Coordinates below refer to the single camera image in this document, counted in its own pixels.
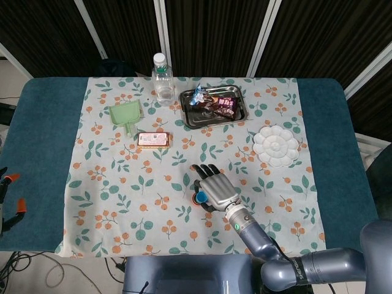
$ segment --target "water bottle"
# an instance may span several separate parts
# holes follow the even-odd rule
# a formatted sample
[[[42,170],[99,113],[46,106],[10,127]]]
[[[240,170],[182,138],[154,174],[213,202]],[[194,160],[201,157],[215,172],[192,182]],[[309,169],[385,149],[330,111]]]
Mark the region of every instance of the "water bottle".
[[[154,55],[153,82],[157,101],[161,106],[169,106],[174,102],[173,71],[167,65],[166,57],[162,53]]]

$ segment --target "flower-shaped palette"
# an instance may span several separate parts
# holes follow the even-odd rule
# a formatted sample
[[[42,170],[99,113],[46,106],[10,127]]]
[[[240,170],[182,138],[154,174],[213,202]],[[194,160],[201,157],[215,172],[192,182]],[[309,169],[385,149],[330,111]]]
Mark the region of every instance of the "flower-shaped palette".
[[[300,155],[298,141],[289,130],[280,126],[262,127],[253,140],[258,158],[272,167],[288,167]]]

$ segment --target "black curtain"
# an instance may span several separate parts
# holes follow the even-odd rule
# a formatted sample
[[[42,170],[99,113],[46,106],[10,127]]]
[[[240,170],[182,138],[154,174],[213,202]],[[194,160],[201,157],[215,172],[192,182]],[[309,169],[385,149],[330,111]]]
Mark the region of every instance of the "black curtain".
[[[161,51],[153,0],[84,0],[109,58],[128,62],[151,75],[153,56]]]
[[[283,0],[256,77],[347,87],[392,41],[392,1]]]
[[[244,77],[268,0],[166,0],[174,74]]]
[[[0,42],[33,77],[89,76],[101,60],[73,0],[1,0]]]
[[[392,142],[392,61],[349,100],[355,132]]]

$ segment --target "green dustpan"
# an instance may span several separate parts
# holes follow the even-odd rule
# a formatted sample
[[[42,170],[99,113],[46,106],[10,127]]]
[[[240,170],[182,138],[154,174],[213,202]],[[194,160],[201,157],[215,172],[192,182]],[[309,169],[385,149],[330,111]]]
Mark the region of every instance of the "green dustpan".
[[[135,132],[135,123],[140,119],[140,102],[135,100],[109,107],[111,122],[117,127],[125,127],[127,136]]]

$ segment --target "stainless steel tray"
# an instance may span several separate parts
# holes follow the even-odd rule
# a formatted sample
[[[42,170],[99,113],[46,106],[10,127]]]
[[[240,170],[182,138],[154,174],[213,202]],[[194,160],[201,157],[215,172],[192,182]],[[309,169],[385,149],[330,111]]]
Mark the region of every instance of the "stainless steel tray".
[[[241,94],[239,87],[235,85],[227,86],[215,86],[206,88],[206,91],[210,95],[218,97],[237,97],[238,108],[236,119],[232,120],[225,118],[224,116],[216,115],[215,113],[208,110],[200,110],[189,104],[193,90],[187,90],[179,95],[179,101],[181,104],[181,115],[183,117],[184,124],[190,129],[199,129],[201,127],[214,127],[224,126],[226,124],[238,124],[241,121],[247,119],[248,113],[245,107],[244,98]]]

